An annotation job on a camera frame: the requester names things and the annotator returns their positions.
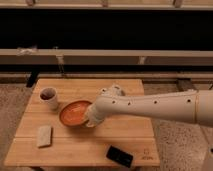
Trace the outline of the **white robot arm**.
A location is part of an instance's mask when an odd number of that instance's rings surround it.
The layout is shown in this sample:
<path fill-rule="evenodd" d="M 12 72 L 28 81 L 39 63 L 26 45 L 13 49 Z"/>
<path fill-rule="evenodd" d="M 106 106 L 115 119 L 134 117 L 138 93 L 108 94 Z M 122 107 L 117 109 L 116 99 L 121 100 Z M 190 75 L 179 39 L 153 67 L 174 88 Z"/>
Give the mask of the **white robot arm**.
<path fill-rule="evenodd" d="M 88 126 L 102 123 L 110 115 L 135 115 L 213 127 L 213 91 L 188 90 L 168 94 L 126 96 L 116 84 L 103 88 L 86 109 Z"/>

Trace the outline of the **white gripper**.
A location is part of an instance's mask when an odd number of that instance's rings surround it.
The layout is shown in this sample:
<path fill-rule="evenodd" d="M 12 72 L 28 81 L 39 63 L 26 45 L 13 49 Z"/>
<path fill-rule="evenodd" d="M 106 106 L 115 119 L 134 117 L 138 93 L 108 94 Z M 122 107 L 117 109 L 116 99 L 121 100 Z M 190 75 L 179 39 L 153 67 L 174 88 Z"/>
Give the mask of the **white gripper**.
<path fill-rule="evenodd" d="M 98 116 L 98 111 L 94 105 L 90 105 L 86 109 L 84 119 L 87 121 L 87 127 L 95 127 L 102 122 L 102 118 Z"/>

